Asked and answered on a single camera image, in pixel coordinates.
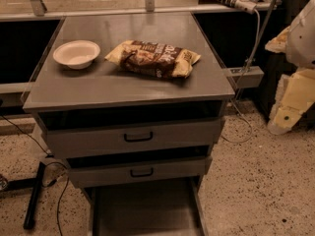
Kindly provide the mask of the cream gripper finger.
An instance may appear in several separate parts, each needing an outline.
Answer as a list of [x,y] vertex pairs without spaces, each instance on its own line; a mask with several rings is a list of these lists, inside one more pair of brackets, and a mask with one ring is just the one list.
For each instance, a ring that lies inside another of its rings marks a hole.
[[289,28],[283,29],[276,37],[266,43],[265,49],[274,53],[285,53],[288,32]]
[[293,128],[305,112],[305,109],[282,107],[275,104],[272,107],[267,128],[274,135],[285,134]]

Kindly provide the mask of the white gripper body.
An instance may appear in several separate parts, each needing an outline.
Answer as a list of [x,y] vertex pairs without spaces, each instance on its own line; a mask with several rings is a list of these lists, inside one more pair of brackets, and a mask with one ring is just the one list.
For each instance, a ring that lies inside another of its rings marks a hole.
[[287,79],[281,111],[304,113],[315,102],[315,70],[298,68]]

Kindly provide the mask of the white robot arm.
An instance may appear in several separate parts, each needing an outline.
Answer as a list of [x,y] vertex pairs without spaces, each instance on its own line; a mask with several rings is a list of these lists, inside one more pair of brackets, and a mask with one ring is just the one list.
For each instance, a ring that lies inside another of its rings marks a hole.
[[282,135],[315,103],[315,0],[310,0],[265,49],[284,53],[286,60],[297,67],[291,76],[281,76],[269,116],[268,130]]

